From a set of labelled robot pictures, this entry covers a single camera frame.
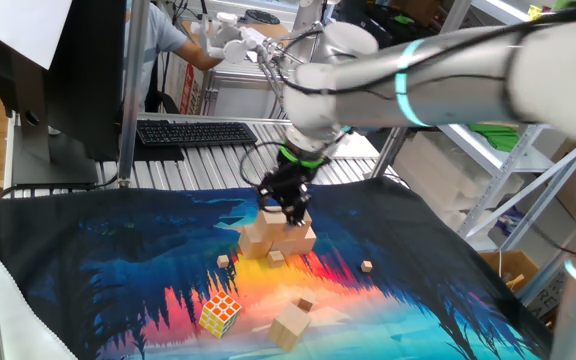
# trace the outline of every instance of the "green object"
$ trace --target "green object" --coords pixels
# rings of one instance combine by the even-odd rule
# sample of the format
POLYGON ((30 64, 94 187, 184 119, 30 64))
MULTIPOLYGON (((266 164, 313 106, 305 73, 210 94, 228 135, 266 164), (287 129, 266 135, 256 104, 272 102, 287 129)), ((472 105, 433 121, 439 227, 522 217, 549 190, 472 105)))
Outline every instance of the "green object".
POLYGON ((397 15, 395 21, 400 24, 408 25, 408 18, 403 15, 397 15))
POLYGON ((279 151, 281 151, 281 153, 284 154, 286 159, 288 159, 290 162, 297 163, 301 166, 304 166, 304 167, 307 167, 310 169, 318 168, 324 162, 324 159, 319 159, 316 161, 301 161, 301 160, 297 159, 295 157, 295 155, 293 155, 288 149, 286 149, 285 146, 282 146, 281 148, 279 148, 279 151))
POLYGON ((557 0, 555 6, 552 7, 553 10, 565 9, 571 3, 571 0, 557 0))
POLYGON ((482 135, 488 143, 495 149, 504 152, 511 152, 519 141, 517 130, 502 125, 468 125, 470 131, 482 135))

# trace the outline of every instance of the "wooden block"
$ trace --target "wooden block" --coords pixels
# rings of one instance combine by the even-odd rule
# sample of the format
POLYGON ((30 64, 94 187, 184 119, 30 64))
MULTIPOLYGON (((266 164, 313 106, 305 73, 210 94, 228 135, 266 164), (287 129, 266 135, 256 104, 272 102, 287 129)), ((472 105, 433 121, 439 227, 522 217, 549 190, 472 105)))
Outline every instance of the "wooden block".
POLYGON ((279 251, 284 258, 290 256, 297 242, 295 240, 275 241, 272 243, 270 251, 279 251))
POLYGON ((268 259, 268 266, 271 268, 278 268, 284 264, 284 256, 281 254, 281 251, 275 250, 268 253, 266 257, 268 259))
POLYGON ((301 298, 299 299, 299 303, 297 307, 305 312, 310 311, 312 306, 315 304, 315 292, 310 289, 305 289, 304 292, 301 294, 301 298))
POLYGON ((515 285, 519 284, 519 283, 522 282, 524 279, 525 279, 524 274, 519 274, 519 276, 517 276, 517 277, 515 278, 515 280, 512 280, 512 281, 507 282, 507 283, 506 283, 506 286, 507 286, 510 290, 512 290, 512 289, 515 287, 515 285))
POLYGON ((372 263, 370 261, 364 261, 361 263, 361 271, 370 272, 372 271, 372 263))
POLYGON ((220 269, 228 267, 228 264, 230 264, 230 259, 228 258, 228 255, 220 255, 217 258, 217 266, 219 266, 220 269))
POLYGON ((311 321, 310 315, 295 304, 289 304, 273 320, 268 337, 286 352, 291 352, 303 338, 311 321))
POLYGON ((303 239, 298 239, 295 243, 295 247, 292 248, 291 255, 306 255, 312 251, 315 242, 317 241, 317 236, 312 228, 308 229, 306 236, 303 239))
POLYGON ((281 211, 279 206, 268 207, 270 211, 279 211, 278 213, 259 211, 255 220, 255 228, 261 234, 262 241, 285 241, 303 239, 310 229, 312 218, 306 212, 304 215, 304 226, 292 227, 286 224, 286 215, 281 211))
POLYGON ((261 236, 253 225, 246 225, 241 230, 239 248, 246 259, 263 259, 271 247, 272 242, 261 241, 261 236))

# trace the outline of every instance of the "cardboard box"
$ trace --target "cardboard box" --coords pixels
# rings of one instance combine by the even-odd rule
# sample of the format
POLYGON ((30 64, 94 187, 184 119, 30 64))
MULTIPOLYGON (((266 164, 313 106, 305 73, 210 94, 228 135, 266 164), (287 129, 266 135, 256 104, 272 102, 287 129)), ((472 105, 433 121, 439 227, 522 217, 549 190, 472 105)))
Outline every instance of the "cardboard box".
POLYGON ((391 7, 406 13, 415 22, 428 26, 440 4, 439 0, 393 0, 391 7))
MULTIPOLYGON (((488 265, 499 273, 499 252, 483 252, 479 255, 488 265)), ((524 276, 524 280, 513 286, 511 289, 516 294, 521 288, 526 286, 537 274, 539 267, 523 251, 503 251, 501 253, 501 276, 504 282, 512 281, 519 275, 524 276)))

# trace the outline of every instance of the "blue shirt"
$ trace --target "blue shirt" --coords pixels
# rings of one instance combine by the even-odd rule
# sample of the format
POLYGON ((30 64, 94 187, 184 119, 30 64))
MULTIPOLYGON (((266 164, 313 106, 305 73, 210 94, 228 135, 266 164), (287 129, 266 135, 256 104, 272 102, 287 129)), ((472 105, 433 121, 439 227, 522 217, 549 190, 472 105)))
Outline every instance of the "blue shirt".
MULTIPOLYGON (((126 23, 126 38, 130 22, 126 23)), ((186 43, 187 37, 179 29, 172 25, 168 15, 161 11, 154 4, 150 4, 148 25, 146 28, 146 44, 144 66, 141 70, 141 100, 139 111, 144 111, 146 95, 150 87, 150 76, 155 59, 161 52, 173 52, 186 43)))

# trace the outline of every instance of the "colorful printed tablecloth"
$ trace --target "colorful printed tablecloth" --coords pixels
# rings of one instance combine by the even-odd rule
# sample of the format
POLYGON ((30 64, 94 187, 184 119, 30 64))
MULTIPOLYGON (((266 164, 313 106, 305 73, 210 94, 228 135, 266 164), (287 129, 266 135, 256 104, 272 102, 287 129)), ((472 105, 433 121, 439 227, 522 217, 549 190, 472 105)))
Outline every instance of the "colorful printed tablecloth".
POLYGON ((2 201, 0 259, 81 360, 548 357, 547 330, 417 195, 387 179, 312 194, 314 250, 277 269, 237 248, 251 189, 2 201), (286 354, 268 328, 304 288, 313 320, 286 354), (198 324, 219 291, 243 306, 221 339, 198 324))

